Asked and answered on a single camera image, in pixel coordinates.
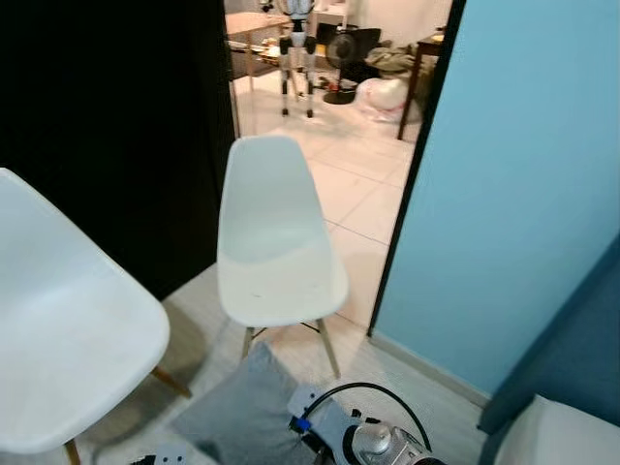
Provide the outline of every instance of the wooden chair leg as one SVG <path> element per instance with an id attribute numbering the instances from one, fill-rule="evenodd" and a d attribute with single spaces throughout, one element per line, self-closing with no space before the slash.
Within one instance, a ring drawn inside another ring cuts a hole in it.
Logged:
<path id="1" fill-rule="evenodd" d="M 333 370 L 333 374 L 336 375 L 336 378 L 340 378 L 340 368 L 338 368 L 336 355 L 333 352 L 331 342 L 329 341 L 329 334 L 327 334 L 326 324 L 323 319 L 320 319 L 317 320 L 317 325 L 319 326 L 319 333 L 321 334 L 321 339 L 323 339 L 323 345 L 325 346 L 325 350 L 327 351 L 327 356 L 329 357 L 329 363 L 331 363 L 331 369 Z"/>
<path id="2" fill-rule="evenodd" d="M 183 397 L 186 397 L 188 399 L 192 397 L 191 390 L 189 390 L 186 386 L 181 385 L 177 380 L 172 377 L 170 373 L 162 370 L 159 366 L 153 368 L 153 371 L 151 371 L 151 375 L 153 375 L 165 385 L 168 385 L 170 388 L 174 389 Z"/>
<path id="3" fill-rule="evenodd" d="M 81 463 L 79 461 L 78 448 L 76 447 L 75 439 L 65 443 L 65 450 L 67 451 L 67 455 L 69 455 L 69 463 L 71 465 L 79 465 Z"/>
<path id="4" fill-rule="evenodd" d="M 241 359 L 248 357 L 250 352 L 250 344 L 252 344 L 252 336 L 254 335 L 254 329 L 252 327 L 245 328 L 245 337 L 243 338 L 243 351 L 241 352 Z"/>

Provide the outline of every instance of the chair seat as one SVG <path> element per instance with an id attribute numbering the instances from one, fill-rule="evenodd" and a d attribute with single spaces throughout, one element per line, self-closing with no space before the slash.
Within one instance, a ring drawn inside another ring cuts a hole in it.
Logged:
<path id="1" fill-rule="evenodd" d="M 220 249 L 217 266 L 224 310 L 249 327 L 318 320 L 336 312 L 349 291 L 326 232 L 268 260 L 242 260 Z"/>
<path id="2" fill-rule="evenodd" d="M 111 261 L 2 305 L 0 450 L 74 438 L 148 375 L 169 341 L 161 304 Z"/>

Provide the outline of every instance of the black cable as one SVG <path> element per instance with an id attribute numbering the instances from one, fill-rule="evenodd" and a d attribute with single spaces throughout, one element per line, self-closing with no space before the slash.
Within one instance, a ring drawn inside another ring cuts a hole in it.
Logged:
<path id="1" fill-rule="evenodd" d="M 424 427 L 422 426 L 422 423 L 419 421 L 418 417 L 416 417 L 416 414 L 414 414 L 413 410 L 409 408 L 409 406 L 405 403 L 403 399 L 398 397 L 387 387 L 375 385 L 374 383 L 365 383 L 365 382 L 347 383 L 346 385 L 334 387 L 330 389 L 329 391 L 327 391 L 326 393 L 324 393 L 323 395 L 319 396 L 317 400 L 315 400 L 312 404 L 310 404 L 310 406 L 305 410 L 305 412 L 301 416 L 301 419 L 308 419 L 310 414 L 314 412 L 314 410 L 317 407 L 319 407 L 319 405 L 321 405 L 326 399 L 331 397 L 333 394 L 340 392 L 342 390 L 353 389 L 353 388 L 375 389 L 375 390 L 382 392 L 383 394 L 387 394 L 392 399 L 394 399 L 396 402 L 398 402 L 400 406 L 403 409 L 405 409 L 405 411 L 407 411 L 407 414 L 409 414 L 409 417 L 411 417 L 411 419 L 416 424 L 416 427 L 418 428 L 418 431 L 422 436 L 422 440 L 424 441 L 424 446 L 428 449 L 429 452 L 433 451 L 433 449 L 430 447 L 430 441 L 428 441 L 428 436 L 426 435 L 426 431 L 424 430 Z"/>

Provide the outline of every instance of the table leg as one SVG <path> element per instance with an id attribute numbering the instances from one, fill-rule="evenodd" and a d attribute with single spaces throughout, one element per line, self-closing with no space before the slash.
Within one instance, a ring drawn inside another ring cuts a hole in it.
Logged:
<path id="1" fill-rule="evenodd" d="M 250 92 L 254 92 L 254 69 L 252 67 L 252 33 L 245 33 L 245 42 L 247 43 L 245 48 L 245 69 L 250 79 Z"/>
<path id="2" fill-rule="evenodd" d="M 319 15 L 317 12 L 312 12 L 310 15 L 310 35 L 317 37 L 317 31 L 319 30 Z"/>
<path id="3" fill-rule="evenodd" d="M 407 89 L 407 99 L 405 99 L 405 107 L 403 108 L 403 115 L 400 118 L 400 126 L 398 128 L 398 140 L 403 140 L 403 133 L 405 132 L 405 126 L 407 125 L 407 116 L 409 116 L 409 109 L 411 108 L 411 101 L 414 100 L 416 95 L 416 84 L 418 84 L 419 67 L 422 63 L 422 50 L 418 46 L 416 52 L 416 59 L 414 60 L 414 68 L 411 70 L 411 76 L 409 77 L 409 88 Z"/>

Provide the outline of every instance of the white object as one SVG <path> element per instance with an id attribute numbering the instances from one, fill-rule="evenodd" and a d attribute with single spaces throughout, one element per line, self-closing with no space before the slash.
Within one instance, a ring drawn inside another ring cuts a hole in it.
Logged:
<path id="1" fill-rule="evenodd" d="M 0 169 L 0 450 L 73 439 L 149 374 L 169 333 L 152 295 Z"/>
<path id="2" fill-rule="evenodd" d="M 224 311 L 248 327 L 318 320 L 345 302 L 349 283 L 329 241 L 299 144 L 283 136 L 231 148 L 217 249 Z"/>
<path id="3" fill-rule="evenodd" d="M 514 422 L 495 465 L 618 463 L 620 428 L 537 395 Z"/>
<path id="4" fill-rule="evenodd" d="M 406 98 L 407 84 L 402 79 L 373 77 L 357 87 L 355 104 L 357 109 L 372 121 L 398 123 L 405 108 Z M 421 121 L 415 100 L 411 102 L 407 121 Z"/>
<path id="5" fill-rule="evenodd" d="M 319 8 L 315 6 L 312 12 L 311 34 L 313 36 L 317 35 L 320 23 L 331 24 L 333 26 L 342 24 L 343 30 L 346 29 L 348 23 L 355 23 L 357 9 L 355 0 L 325 0 L 324 2 L 318 3 Z"/>
<path id="6" fill-rule="evenodd" d="M 379 79 L 368 100 L 376 109 L 394 109 L 404 106 L 407 98 L 407 84 L 402 79 Z"/>

